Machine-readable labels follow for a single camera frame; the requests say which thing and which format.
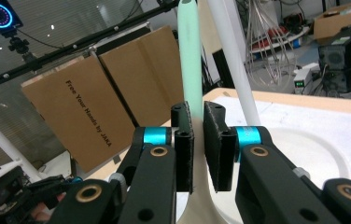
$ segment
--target cardboard panel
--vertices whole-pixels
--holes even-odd
[[[132,142],[134,126],[97,58],[27,83],[22,91],[85,172]]]
[[[100,56],[139,126],[160,126],[184,100],[179,49],[170,27]]]

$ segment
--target black cable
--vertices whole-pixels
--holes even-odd
[[[24,181],[25,181],[25,182],[23,183],[23,186],[24,186],[24,187],[31,184],[30,179],[27,178],[26,176],[22,176],[22,177],[21,177],[21,180],[24,180]]]
[[[313,79],[310,79],[310,80],[306,83],[306,85],[304,85],[304,87],[303,87],[303,89],[302,89],[302,92],[301,92],[302,95],[303,95],[304,89],[306,89],[306,87],[312,82],[312,80],[313,80]]]
[[[40,41],[40,40],[38,40],[38,39],[36,39],[36,38],[34,38],[34,37],[32,37],[32,36],[26,34],[25,32],[21,31],[20,29],[17,29],[17,30],[18,30],[19,32],[21,32],[22,34],[24,34],[24,35],[30,37],[30,38],[33,39],[34,41],[40,43],[40,44],[46,45],[46,46],[51,47],[51,48],[54,48],[54,49],[62,49],[62,48],[63,48],[63,47],[57,47],[57,46],[53,46],[53,45],[47,44],[47,43],[45,43],[45,42],[43,42],[43,41]]]
[[[129,18],[131,18],[132,15],[134,15],[134,13],[138,10],[138,7],[141,7],[141,4],[143,2],[144,2],[144,0],[141,0],[140,2],[138,2],[138,0],[135,0],[134,5],[132,7],[132,10],[129,12],[129,15],[127,15],[126,18],[123,21],[127,21]]]
[[[316,95],[317,94],[317,91],[320,89],[320,87],[323,86],[323,83],[320,82],[318,83],[318,85],[311,91],[313,93],[313,95]]]
[[[302,21],[302,24],[304,24],[306,22],[306,17],[304,16],[304,11],[301,7],[301,5],[299,4],[299,2],[297,3],[299,9],[301,10],[301,13],[302,13],[302,16],[303,16],[303,21]]]

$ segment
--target cable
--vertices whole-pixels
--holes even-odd
[[[62,49],[62,48],[63,48],[63,47],[57,47],[57,46],[53,46],[53,45],[47,44],[47,43],[45,43],[45,42],[43,42],[43,41],[40,41],[40,40],[38,40],[38,39],[36,39],[36,38],[34,38],[34,37],[32,37],[32,36],[26,34],[25,32],[21,31],[20,29],[17,29],[17,30],[18,30],[19,32],[21,32],[22,34],[24,34],[24,35],[30,37],[30,38],[33,39],[34,41],[40,43],[40,44],[46,45],[46,46],[51,47],[51,48],[54,48],[54,49]]]
[[[298,5],[299,9],[301,10],[301,13],[302,13],[302,16],[303,16],[302,24],[304,24],[304,22],[306,21],[306,17],[304,16],[304,11],[303,11],[303,9],[302,9],[302,7],[301,7],[299,2],[297,3],[297,5]]]
[[[323,72],[321,73],[321,81],[320,81],[320,83],[318,83],[318,85],[312,90],[312,93],[313,93],[313,95],[318,95],[317,93],[318,93],[318,91],[320,91],[320,94],[321,94],[321,92],[322,92],[322,90],[323,90],[323,86],[324,86],[324,76],[325,76],[325,71],[326,71],[326,69],[327,69],[327,64],[325,64],[325,66],[324,66],[324,69],[323,69]]]
[[[138,7],[136,9],[134,9],[137,6],[141,7],[141,4],[144,2],[144,0],[141,0],[140,2],[138,2],[138,0],[135,0],[134,5],[132,7],[132,10],[129,12],[129,15],[126,16],[126,18],[123,21],[127,21],[129,18],[132,17],[132,15],[134,15],[134,13],[138,10]]]
[[[313,80],[313,79],[310,79],[310,80],[306,83],[306,85],[304,85],[304,87],[303,87],[303,89],[302,89],[302,92],[301,92],[301,95],[303,95],[304,89],[312,82],[312,80]]]

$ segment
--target white pole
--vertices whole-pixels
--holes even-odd
[[[227,15],[231,21],[232,31],[236,38],[236,44],[242,56],[242,63],[246,61],[246,37],[243,31],[243,24],[240,20],[239,10],[237,9],[237,0],[222,1],[226,8]]]
[[[21,161],[22,170],[30,177],[31,182],[41,180],[36,168],[24,158],[24,156],[10,143],[10,141],[0,131],[0,148],[4,150],[6,154],[13,161]]]
[[[231,71],[233,83],[239,96],[240,104],[245,113],[246,123],[251,126],[260,125],[257,107],[252,95],[251,87],[248,83],[243,57],[238,48],[236,38],[233,33],[231,19],[223,3],[224,0],[208,0],[214,23],[216,24],[219,39],[224,50],[226,61]]]

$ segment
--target white rod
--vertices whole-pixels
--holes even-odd
[[[223,1],[224,6],[228,12],[229,19],[231,20],[231,26],[233,28],[234,37],[237,39],[237,47],[239,48],[242,56],[242,62],[246,61],[246,37],[242,29],[242,21],[239,16],[239,10],[237,9],[237,0]]]
[[[1,133],[1,131],[0,148],[2,148],[13,161],[21,160],[22,170],[30,177],[31,182],[36,182],[41,179],[36,168],[24,158],[24,156],[10,143],[10,141]]]
[[[208,0],[208,5],[213,14],[214,23],[216,24],[225,58],[231,71],[233,83],[245,113],[246,123],[250,126],[260,126],[260,117],[258,116],[251,87],[248,83],[246,69],[242,62],[243,57],[238,50],[231,20],[222,1]]]

